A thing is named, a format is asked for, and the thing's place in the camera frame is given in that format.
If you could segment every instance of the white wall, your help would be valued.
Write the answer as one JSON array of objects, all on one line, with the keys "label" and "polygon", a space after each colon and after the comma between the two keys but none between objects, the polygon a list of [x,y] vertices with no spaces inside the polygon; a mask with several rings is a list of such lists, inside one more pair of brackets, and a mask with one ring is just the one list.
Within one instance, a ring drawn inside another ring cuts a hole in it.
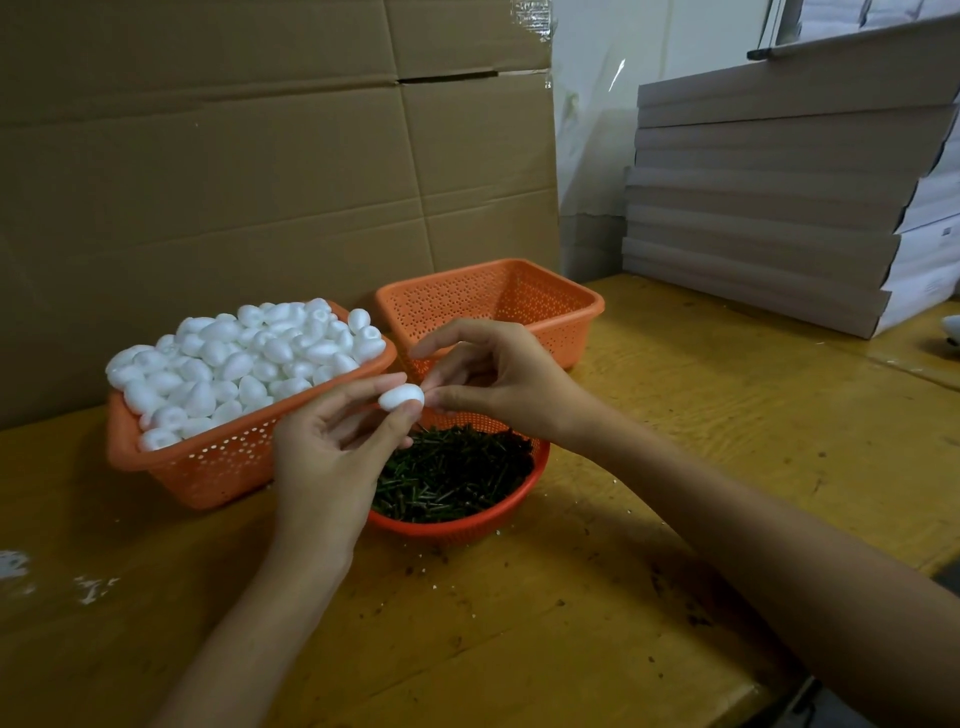
[{"label": "white wall", "polygon": [[[553,0],[563,217],[623,215],[637,87],[747,62],[768,6],[769,0]],[[568,250],[567,273],[583,279],[618,270],[618,236],[617,221],[565,221],[564,247],[582,249]]]}]

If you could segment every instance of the orange plastic basket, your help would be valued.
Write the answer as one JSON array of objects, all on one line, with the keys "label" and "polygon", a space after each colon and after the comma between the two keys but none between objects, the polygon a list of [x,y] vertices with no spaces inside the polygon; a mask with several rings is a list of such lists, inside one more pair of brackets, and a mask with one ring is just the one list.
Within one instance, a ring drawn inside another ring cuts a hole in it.
[{"label": "orange plastic basket", "polygon": [[[420,417],[420,424],[424,427],[436,425],[439,429],[449,429],[455,425],[470,423],[481,432],[501,432],[507,426],[497,420],[484,415],[461,412],[447,417],[432,409],[424,409]],[[550,443],[543,440],[531,439],[533,443],[534,469],[527,475],[520,487],[486,511],[457,521],[446,523],[407,523],[381,516],[371,511],[367,521],[373,525],[393,531],[409,539],[417,539],[449,546],[453,544],[469,544],[473,541],[493,533],[507,519],[509,519],[521,502],[527,497],[533,487],[543,475],[547,459],[550,457]]]},{"label": "orange plastic basket", "polygon": [[[347,319],[345,309],[328,303],[338,319]],[[338,384],[386,371],[394,359],[396,347],[387,339],[382,354],[352,372],[153,452],[140,451],[139,418],[114,389],[107,402],[107,460],[117,470],[147,471],[184,505],[215,508],[273,479],[274,425],[283,415]]]},{"label": "orange plastic basket", "polygon": [[564,369],[587,345],[590,322],[603,313],[603,297],[529,260],[506,258],[385,285],[376,302],[393,330],[400,359],[421,381],[434,362],[412,360],[425,334],[457,318],[524,324]]}]

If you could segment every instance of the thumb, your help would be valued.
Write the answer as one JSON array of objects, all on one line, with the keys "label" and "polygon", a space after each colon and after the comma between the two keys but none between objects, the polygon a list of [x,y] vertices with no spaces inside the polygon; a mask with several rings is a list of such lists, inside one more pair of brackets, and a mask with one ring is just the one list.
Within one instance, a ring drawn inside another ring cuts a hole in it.
[{"label": "thumb", "polygon": [[494,391],[491,387],[474,387],[469,384],[437,387],[426,393],[428,407],[444,412],[476,412],[491,415]]},{"label": "thumb", "polygon": [[375,459],[381,466],[387,462],[394,450],[400,447],[403,438],[410,433],[410,428],[420,419],[422,409],[418,401],[408,400],[387,415],[370,439],[360,447],[365,458]]}]

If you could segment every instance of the yellow table surface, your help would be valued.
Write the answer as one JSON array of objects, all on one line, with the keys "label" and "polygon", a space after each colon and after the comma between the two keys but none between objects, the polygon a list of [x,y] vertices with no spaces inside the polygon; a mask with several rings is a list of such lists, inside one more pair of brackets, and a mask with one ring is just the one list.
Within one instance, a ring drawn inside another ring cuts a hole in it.
[{"label": "yellow table surface", "polygon": [[[937,329],[960,304],[861,342],[645,279],[593,287],[589,390],[923,572],[960,554],[960,360]],[[104,420],[0,433],[0,549],[29,557],[0,580],[5,726],[142,723],[270,539],[271,491],[187,511],[110,470]],[[736,725],[801,675],[655,514],[554,449],[499,536],[368,529],[268,724]]]}]

